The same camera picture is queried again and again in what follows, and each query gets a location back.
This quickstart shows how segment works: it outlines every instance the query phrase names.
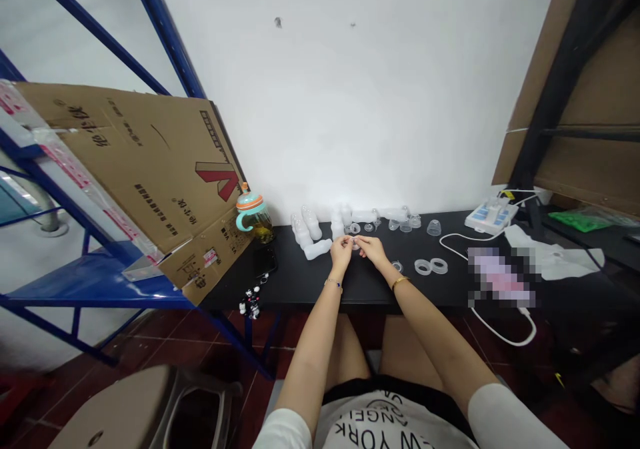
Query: bracelet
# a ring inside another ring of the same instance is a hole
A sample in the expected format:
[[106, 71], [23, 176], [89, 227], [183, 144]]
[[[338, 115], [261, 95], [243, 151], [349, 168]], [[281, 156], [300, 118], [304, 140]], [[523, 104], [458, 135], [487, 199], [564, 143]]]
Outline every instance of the bracelet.
[[410, 281], [411, 279], [409, 279], [407, 276], [402, 276], [401, 278], [399, 278], [396, 282], [394, 282], [393, 284], [391, 284], [391, 292], [395, 292], [395, 286], [396, 284], [398, 284], [399, 282], [402, 282], [403, 280], [408, 280]]
[[327, 282], [335, 282], [335, 285], [338, 286], [338, 288], [340, 289], [340, 294], [342, 294], [343, 289], [342, 289], [342, 284], [340, 284], [337, 280], [335, 279], [327, 279], [325, 280], [325, 286], [327, 285]]

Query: white wall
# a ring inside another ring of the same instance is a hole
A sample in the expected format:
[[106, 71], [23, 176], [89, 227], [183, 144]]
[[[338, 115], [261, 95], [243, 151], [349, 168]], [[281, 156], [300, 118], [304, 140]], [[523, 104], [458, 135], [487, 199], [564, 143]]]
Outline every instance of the white wall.
[[[78, 1], [169, 92], [184, 96], [140, 0]], [[152, 92], [54, 0], [0, 0], [0, 48], [29, 81]], [[0, 126], [5, 130], [9, 129], [7, 118], [6, 114], [0, 113]], [[55, 163], [48, 161], [44, 167], [112, 238], [126, 239]], [[37, 237], [34, 231], [37, 226], [32, 221], [0, 229], [3, 278], [0, 291], [3, 294], [79, 257], [83, 229], [72, 219], [69, 223], [69, 233], [57, 239]], [[83, 310], [80, 336], [95, 344], [134, 311]], [[71, 329], [70, 309], [40, 308], [34, 312], [66, 330]], [[71, 346], [0, 310], [0, 366], [3, 368], [47, 371], [77, 354]]]
[[166, 0], [277, 223], [475, 207], [549, 1]]

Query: blue metal shelf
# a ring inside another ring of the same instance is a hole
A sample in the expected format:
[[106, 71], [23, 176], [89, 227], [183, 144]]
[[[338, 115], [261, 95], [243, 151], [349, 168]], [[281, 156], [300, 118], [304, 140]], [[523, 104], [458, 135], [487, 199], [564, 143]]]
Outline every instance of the blue metal shelf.
[[[76, 0], [56, 1], [149, 87], [158, 94], [170, 95]], [[141, 2], [187, 95], [206, 98], [163, 0], [141, 0]], [[13, 81], [25, 80], [2, 51], [0, 51], [0, 77]], [[115, 366], [118, 361], [104, 354], [102, 349], [143, 310], [194, 308], [182, 292], [175, 290], [173, 284], [164, 276], [136, 283], [129, 282], [122, 276], [122, 271], [142, 256], [141, 252], [131, 242], [110, 240], [49, 178], [37, 163], [36, 159], [45, 157], [38, 145], [19, 147], [0, 127], [0, 148], [25, 172], [23, 174], [7, 169], [8, 173], [38, 183], [86, 231], [79, 259], [22, 288], [0, 296], [0, 306], [110, 366]], [[102, 248], [89, 253], [90, 237], [94, 237]], [[73, 308], [71, 332], [58, 328], [28, 310], [27, 307]], [[78, 338], [82, 308], [139, 308], [139, 311], [99, 346], [92, 347]], [[280, 320], [279, 314], [261, 354], [252, 347], [251, 320], [247, 319], [243, 336], [222, 312], [209, 311], [207, 315], [221, 334], [252, 362], [264, 377], [274, 379], [273, 371], [267, 368], [266, 359], [275, 328]]]

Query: gold bangle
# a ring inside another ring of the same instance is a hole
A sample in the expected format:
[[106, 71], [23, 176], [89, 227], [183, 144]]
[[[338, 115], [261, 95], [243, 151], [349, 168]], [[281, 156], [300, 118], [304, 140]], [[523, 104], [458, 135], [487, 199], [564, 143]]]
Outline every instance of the gold bangle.
[[407, 276], [402, 276], [401, 278], [399, 278], [396, 282], [394, 282], [393, 284], [391, 284], [391, 292], [395, 292], [395, 286], [396, 284], [398, 284], [399, 282], [402, 282], [403, 280], [408, 280], [410, 281], [411, 279], [409, 279]]

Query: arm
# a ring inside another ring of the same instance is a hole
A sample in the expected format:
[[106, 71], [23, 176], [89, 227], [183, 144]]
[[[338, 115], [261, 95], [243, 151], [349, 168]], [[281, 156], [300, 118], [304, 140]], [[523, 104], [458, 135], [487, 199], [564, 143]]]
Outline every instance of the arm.
[[[343, 236], [333, 242], [333, 268], [327, 276], [327, 281], [332, 279], [342, 285], [351, 260], [352, 248], [353, 239], [349, 236]], [[286, 408], [298, 413], [307, 423], [312, 438], [315, 436], [325, 393], [329, 357], [342, 295], [342, 288], [333, 281], [325, 284], [309, 314], [275, 405], [275, 409]]]
[[[389, 287], [402, 277], [387, 259], [379, 239], [356, 238], [363, 242], [359, 243], [361, 256], [374, 263]], [[447, 392], [467, 415], [472, 395], [486, 384], [499, 384], [498, 379], [451, 322], [409, 280], [396, 284], [394, 294]]]

